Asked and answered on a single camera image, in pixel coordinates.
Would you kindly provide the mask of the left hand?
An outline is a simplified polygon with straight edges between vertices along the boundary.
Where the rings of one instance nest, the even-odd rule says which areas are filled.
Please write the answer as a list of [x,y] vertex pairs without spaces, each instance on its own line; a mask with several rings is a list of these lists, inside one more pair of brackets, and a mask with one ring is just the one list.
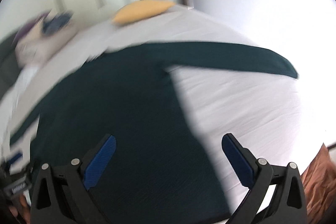
[[17,218],[20,215],[24,219],[25,223],[27,224],[31,223],[30,206],[27,203],[24,194],[17,196],[17,199],[14,200],[14,203],[10,205],[8,208],[14,217]]

